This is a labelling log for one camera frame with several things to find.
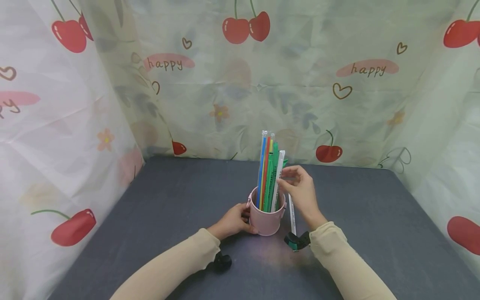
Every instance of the cherry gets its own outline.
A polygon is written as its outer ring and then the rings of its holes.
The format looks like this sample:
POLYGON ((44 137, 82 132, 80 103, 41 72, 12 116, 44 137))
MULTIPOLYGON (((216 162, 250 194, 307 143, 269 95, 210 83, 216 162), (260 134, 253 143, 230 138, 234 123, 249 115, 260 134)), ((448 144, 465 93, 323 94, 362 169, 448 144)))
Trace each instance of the cherry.
POLYGON ((84 13, 80 15, 80 19, 78 19, 78 23, 80 24, 80 27, 84 31, 85 36, 93 41, 92 34, 90 33, 90 29, 88 28, 88 25, 87 25, 87 21, 85 21, 84 13))
POLYGON ((331 163, 336 161, 340 156, 342 156, 343 150, 339 146, 333 146, 333 135, 330 131, 327 132, 332 137, 332 142, 330 146, 322 145, 317 148, 316 156, 317 159, 323 163, 331 163))
POLYGON ((223 35, 232 44, 241 44, 248 38, 249 24, 246 19, 227 18, 222 24, 223 35))
POLYGON ((173 154, 181 155, 187 151, 187 147, 185 147, 182 143, 172 141, 173 146, 173 154))
POLYGON ((85 50, 87 40, 84 30, 77 21, 55 21, 52 24, 52 31, 57 40, 71 52, 81 53, 85 50))
POLYGON ((50 235, 55 244, 63 247, 73 246, 80 242, 96 224, 95 216, 90 209, 78 212, 71 218, 58 210, 51 209, 32 212, 31 215, 45 212, 56 213, 67 219, 58 225, 50 235))
POLYGON ((270 33, 270 17, 266 12, 261 12, 249 22, 250 35, 257 41, 264 41, 270 33))
POLYGON ((473 42, 479 34, 480 21, 456 20, 445 32, 444 45, 448 48, 463 47, 473 42))
POLYGON ((480 255, 480 226, 467 218, 455 216, 448 221, 447 232, 454 242, 480 255))

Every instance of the beige sleeve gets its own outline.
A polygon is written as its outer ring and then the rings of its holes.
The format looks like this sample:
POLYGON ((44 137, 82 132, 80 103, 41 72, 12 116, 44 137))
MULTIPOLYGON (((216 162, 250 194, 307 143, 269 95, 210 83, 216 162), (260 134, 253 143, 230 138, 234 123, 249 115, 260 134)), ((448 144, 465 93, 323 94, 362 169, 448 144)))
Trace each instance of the beige sleeve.
POLYGON ((127 279, 110 300, 161 300, 188 276, 204 270, 220 251, 220 241, 202 228, 127 279))
POLYGON ((396 300, 333 222, 311 232, 310 241, 313 254, 330 272, 345 300, 396 300))

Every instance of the hand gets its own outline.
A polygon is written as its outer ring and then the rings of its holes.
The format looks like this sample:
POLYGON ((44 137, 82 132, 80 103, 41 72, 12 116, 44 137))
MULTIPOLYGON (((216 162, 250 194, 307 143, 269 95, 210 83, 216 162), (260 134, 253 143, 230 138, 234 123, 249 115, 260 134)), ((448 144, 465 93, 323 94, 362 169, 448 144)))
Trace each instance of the hand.
POLYGON ((313 179, 300 166, 286 167, 282 170, 282 177, 293 179, 278 179, 280 187, 292 196, 295 207, 300 211, 311 231, 327 223, 320 212, 315 195, 313 179))
POLYGON ((224 238, 237 234, 240 231, 257 234, 258 230, 247 223, 249 217, 250 209, 247 208, 247 204, 239 203, 229 209, 220 221, 207 230, 219 240, 223 240, 224 238))

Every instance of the pink cup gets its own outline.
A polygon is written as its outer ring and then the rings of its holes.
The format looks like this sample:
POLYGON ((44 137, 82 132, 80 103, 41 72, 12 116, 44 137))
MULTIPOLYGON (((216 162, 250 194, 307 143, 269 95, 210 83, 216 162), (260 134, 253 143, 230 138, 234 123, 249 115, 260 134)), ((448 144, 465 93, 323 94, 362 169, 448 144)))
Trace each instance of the pink cup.
POLYGON ((287 203, 285 202, 285 195, 278 194, 280 201, 280 209, 274 213, 266 213, 255 206, 257 201, 257 188, 248 196, 247 207, 250 207, 250 224, 258 230, 258 234, 264 237, 274 235, 280 229, 280 219, 285 213, 287 203))

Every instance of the gray table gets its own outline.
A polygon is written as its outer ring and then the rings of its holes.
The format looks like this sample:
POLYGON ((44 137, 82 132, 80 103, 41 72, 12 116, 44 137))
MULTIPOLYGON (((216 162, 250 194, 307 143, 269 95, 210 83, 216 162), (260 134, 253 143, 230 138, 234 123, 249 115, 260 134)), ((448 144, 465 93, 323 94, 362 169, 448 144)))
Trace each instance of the gray table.
MULTIPOLYGON (((479 299, 479 282, 392 172, 305 169, 325 216, 399 300, 479 299)), ((246 201, 257 171, 255 162, 150 159, 49 299, 109 299, 142 265, 246 201)), ((310 249, 293 253, 283 242, 289 224, 285 213, 274 236, 225 240, 231 269, 194 274, 169 299, 342 299, 310 249)))

